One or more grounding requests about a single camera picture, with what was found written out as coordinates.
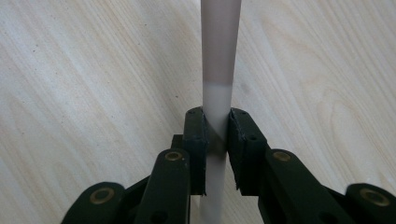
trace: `wooden floor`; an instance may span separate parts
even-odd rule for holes
[[[322,184],[396,194],[396,4],[309,2],[243,1],[233,107]],[[198,0],[2,1],[0,223],[149,175],[202,104],[201,56]],[[262,223],[229,165],[222,220]]]

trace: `light wood tabletop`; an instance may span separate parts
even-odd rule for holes
[[[202,104],[201,56],[198,0],[1,1],[0,223],[148,176]],[[396,194],[395,2],[244,0],[232,105],[323,185]],[[222,222],[262,223],[226,173]]]

